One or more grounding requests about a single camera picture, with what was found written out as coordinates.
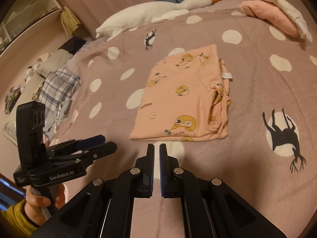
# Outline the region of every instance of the pink bedspread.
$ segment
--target pink bedspread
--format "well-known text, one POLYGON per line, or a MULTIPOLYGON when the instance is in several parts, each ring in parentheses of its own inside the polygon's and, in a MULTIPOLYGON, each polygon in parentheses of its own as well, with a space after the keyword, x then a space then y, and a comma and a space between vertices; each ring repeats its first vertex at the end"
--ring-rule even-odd
MULTIPOLYGON (((317 206, 313 28, 308 26, 311 35, 303 43, 236 9, 198 12, 127 31, 74 56, 81 87, 57 138, 62 142, 103 134, 118 150, 97 160, 87 176, 67 183, 70 197, 96 177, 116 178, 145 155, 149 142, 128 137, 155 63, 216 44, 233 76, 228 136, 171 141, 168 151, 197 177, 223 179, 288 238, 298 237, 317 206)), ((160 143, 155 142, 153 197, 135 200, 131 237, 184 237, 180 200, 160 196, 160 143)))

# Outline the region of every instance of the gray pillow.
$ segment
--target gray pillow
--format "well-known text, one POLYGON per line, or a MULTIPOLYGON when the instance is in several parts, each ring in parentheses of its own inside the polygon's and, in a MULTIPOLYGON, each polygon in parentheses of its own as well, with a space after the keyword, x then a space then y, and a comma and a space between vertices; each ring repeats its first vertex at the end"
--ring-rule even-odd
POLYGON ((65 64, 69 59, 72 58, 72 54, 64 49, 59 49, 53 53, 45 62, 43 62, 36 72, 45 78, 50 72, 56 71, 63 64, 65 64))

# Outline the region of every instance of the white polka dot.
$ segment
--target white polka dot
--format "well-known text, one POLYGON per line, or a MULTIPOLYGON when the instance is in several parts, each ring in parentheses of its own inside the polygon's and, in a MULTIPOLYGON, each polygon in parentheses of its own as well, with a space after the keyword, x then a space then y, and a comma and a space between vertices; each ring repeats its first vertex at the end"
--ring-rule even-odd
POLYGON ((285 34, 275 26, 270 26, 271 34, 278 40, 286 40, 285 34))
MULTIPOLYGON (((295 125, 294 132, 297 134, 297 138, 299 140, 299 132, 298 132, 298 128, 297 128, 296 123, 287 114, 285 114, 285 115, 286 115, 286 118, 288 117, 294 123, 294 125, 295 125)), ((283 113, 282 112, 275 112, 274 116, 275 116, 275 125, 278 126, 281 131, 286 129, 287 125, 286 125, 283 113)), ((292 128, 292 123, 289 120, 287 120, 287 121, 288 121, 288 125, 290 126, 290 128, 292 128)), ((270 120, 268 121, 267 124, 272 128, 272 117, 270 118, 270 120)), ((266 140, 267 140, 270 148, 273 149, 272 136, 271 136, 271 133, 268 129, 266 129, 266 140)), ((294 148, 294 146, 292 144, 287 143, 287 144, 284 144, 281 146, 276 146, 274 153, 276 153, 280 156, 294 156, 293 148, 294 148)))
POLYGON ((309 31, 307 31, 307 39, 308 39, 310 42, 313 42, 313 36, 312 36, 312 34, 311 34, 309 31))
POLYGON ((88 68, 90 67, 90 65, 93 63, 94 61, 93 60, 90 60, 89 63, 88 63, 88 68))
POLYGON ((111 60, 117 59, 119 56, 119 48, 118 47, 109 47, 108 48, 108 57, 111 60))
POLYGON ((230 44, 239 44, 242 41, 242 35, 233 29, 227 30, 222 34, 222 40, 230 44))
POLYGON ((185 148, 181 141, 170 141, 167 144, 168 155, 178 159, 179 165, 184 161, 185 148))
POLYGON ((278 55, 271 55, 270 62, 272 66, 279 71, 290 72, 292 70, 292 65, 289 60, 279 57, 278 55))
POLYGON ((130 77, 133 73, 134 73, 134 68, 131 68, 131 69, 127 70, 125 73, 123 73, 123 74, 121 75, 120 80, 123 81, 123 80, 127 79, 127 78, 130 77))
POLYGON ((141 103, 143 92, 144 92, 143 88, 138 89, 137 91, 133 92, 129 96, 129 98, 126 102, 126 108, 128 108, 128 109, 137 108, 141 103))
POLYGON ((99 102, 97 105, 93 107, 93 109, 91 109, 89 118, 90 119, 94 118, 99 113, 100 109, 101 109, 101 102, 99 102))
POLYGON ((157 141, 154 143, 154 178, 160 179, 159 146, 165 143, 169 156, 177 158, 179 165, 182 166, 185 157, 185 148, 181 141, 157 141))
POLYGON ((310 60, 312 60, 313 64, 317 66, 317 58, 310 56, 310 60))
POLYGON ((77 116, 78 116, 78 111, 75 110, 74 113, 73 113, 73 117, 72 117, 72 119, 71 119, 71 123, 74 123, 74 122, 75 122, 77 116))
POLYGON ((64 184, 64 187, 65 187, 65 191, 64 191, 64 194, 65 194, 65 203, 67 203, 69 201, 69 190, 68 190, 68 187, 66 186, 66 184, 64 184))
POLYGON ((189 16, 186 20, 186 23, 187 24, 195 24, 195 23, 198 23, 202 20, 202 18, 200 18, 199 16, 197 15, 193 15, 193 16, 189 16))
POLYGON ((177 48, 174 48, 172 51, 170 51, 170 52, 168 53, 168 56, 178 55, 178 54, 181 54, 181 53, 183 53, 183 52, 185 52, 185 49, 184 49, 184 48, 179 48, 179 47, 177 47, 177 48))
POLYGON ((239 12, 239 11, 231 12, 231 15, 232 15, 232 16, 245 16, 243 13, 241 13, 241 12, 239 12))
POLYGON ((95 79, 90 83, 90 90, 96 92, 101 86, 101 79, 95 79))

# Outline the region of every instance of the black deer print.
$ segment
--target black deer print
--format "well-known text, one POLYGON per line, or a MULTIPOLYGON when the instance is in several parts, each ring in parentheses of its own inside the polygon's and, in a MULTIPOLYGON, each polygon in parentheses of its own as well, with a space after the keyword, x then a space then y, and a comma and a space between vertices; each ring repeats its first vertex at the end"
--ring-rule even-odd
POLYGON ((287 119, 292 124, 292 127, 289 126, 289 123, 288 123, 286 116, 285 116, 285 113, 284 113, 284 108, 282 109, 282 111, 283 111, 285 122, 287 124, 287 128, 284 129, 283 131, 281 131, 280 128, 275 125, 275 116, 274 116, 275 110, 272 111, 272 128, 267 124, 267 122, 265 120, 265 113, 264 112, 262 113, 263 121, 264 121, 266 128, 271 133, 273 151, 275 150, 275 148, 277 146, 284 145, 284 144, 292 144, 294 146, 293 152, 294 152, 295 158, 292 161, 289 169, 290 169, 291 173, 293 173, 295 171, 298 172, 296 165, 295 165, 295 164, 297 164, 297 160, 300 159, 300 161, 301 161, 301 167, 299 169, 299 171, 301 171, 301 169, 304 170, 304 164, 306 165, 306 159, 300 154, 298 137, 297 137, 297 134, 294 132, 296 127, 293 124, 292 120, 289 117, 287 117, 287 119))
POLYGON ((155 33, 156 33, 156 30, 152 31, 151 36, 149 36, 149 34, 146 34, 146 36, 145 36, 145 45, 146 45, 145 50, 149 50, 149 47, 153 47, 153 45, 150 44, 150 40, 153 37, 155 37, 155 33))

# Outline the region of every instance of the folded pink shirt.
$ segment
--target folded pink shirt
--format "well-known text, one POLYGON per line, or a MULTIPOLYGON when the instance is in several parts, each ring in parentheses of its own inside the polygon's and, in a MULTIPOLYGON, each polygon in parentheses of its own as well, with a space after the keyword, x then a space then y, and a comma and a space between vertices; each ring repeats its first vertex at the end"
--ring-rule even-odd
POLYGON ((296 24, 273 3, 262 0, 249 0, 243 1, 240 4, 240 8, 247 16, 267 20, 293 38, 299 34, 296 24))
POLYGON ((229 79, 217 46, 172 55, 150 72, 130 139, 204 141, 227 136, 229 79))

